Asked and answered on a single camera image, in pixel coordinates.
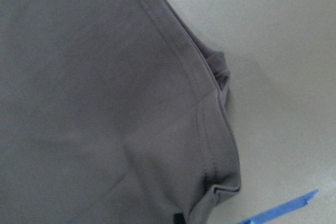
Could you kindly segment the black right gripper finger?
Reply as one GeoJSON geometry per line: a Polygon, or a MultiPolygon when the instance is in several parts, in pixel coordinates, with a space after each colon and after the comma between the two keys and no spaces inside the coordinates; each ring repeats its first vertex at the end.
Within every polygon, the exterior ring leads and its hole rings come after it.
{"type": "Polygon", "coordinates": [[[183,213],[176,213],[173,215],[174,224],[184,224],[184,215],[183,213]]]}

